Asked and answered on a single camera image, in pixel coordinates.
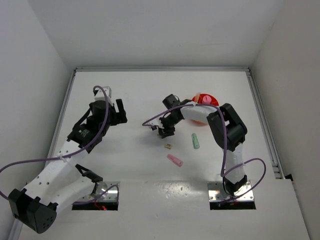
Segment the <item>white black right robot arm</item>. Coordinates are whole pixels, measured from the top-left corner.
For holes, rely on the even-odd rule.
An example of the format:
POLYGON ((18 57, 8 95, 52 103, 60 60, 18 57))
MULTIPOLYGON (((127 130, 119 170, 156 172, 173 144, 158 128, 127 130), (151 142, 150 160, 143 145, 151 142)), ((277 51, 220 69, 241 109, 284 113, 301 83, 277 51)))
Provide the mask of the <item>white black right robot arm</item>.
POLYGON ((215 106, 191 99, 180 101, 173 94, 162 103, 167 111, 153 120, 151 128, 157 129, 161 138, 166 138, 175 134, 175 126, 182 120, 207 124, 216 144, 223 150, 220 176, 224 189, 234 196, 247 182, 242 151, 248 130, 233 106, 229 103, 215 106))

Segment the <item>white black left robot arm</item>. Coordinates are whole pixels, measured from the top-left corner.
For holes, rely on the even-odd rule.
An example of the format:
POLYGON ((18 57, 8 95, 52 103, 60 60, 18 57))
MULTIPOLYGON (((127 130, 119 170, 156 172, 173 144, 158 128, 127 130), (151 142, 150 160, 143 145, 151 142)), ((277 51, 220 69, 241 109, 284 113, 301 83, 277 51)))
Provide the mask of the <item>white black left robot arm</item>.
POLYGON ((96 99, 74 124, 57 156, 21 190, 13 189, 8 202, 14 218, 38 234, 46 232, 59 212, 95 192, 103 178, 79 162, 86 158, 111 126, 128 121, 122 99, 96 99))

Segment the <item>yellow eraser with barcode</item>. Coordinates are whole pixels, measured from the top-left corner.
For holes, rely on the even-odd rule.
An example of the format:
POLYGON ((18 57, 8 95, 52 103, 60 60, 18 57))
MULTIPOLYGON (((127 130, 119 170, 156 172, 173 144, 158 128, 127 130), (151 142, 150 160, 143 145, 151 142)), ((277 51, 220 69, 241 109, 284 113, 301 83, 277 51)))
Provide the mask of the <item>yellow eraser with barcode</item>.
POLYGON ((166 149, 171 149, 171 148, 172 148, 172 145, 171 145, 171 144, 165 144, 164 147, 165 147, 166 149))

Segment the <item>yellow green highlighter pen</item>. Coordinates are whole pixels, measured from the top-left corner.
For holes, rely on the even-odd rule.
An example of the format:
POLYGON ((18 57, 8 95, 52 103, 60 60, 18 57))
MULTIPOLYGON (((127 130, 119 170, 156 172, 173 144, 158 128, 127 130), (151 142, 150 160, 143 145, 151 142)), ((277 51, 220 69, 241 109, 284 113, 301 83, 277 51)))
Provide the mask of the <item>yellow green highlighter pen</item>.
POLYGON ((201 95, 201 93, 198 92, 198 93, 194 96, 194 101, 195 101, 196 103, 199 102, 200 95, 201 95))

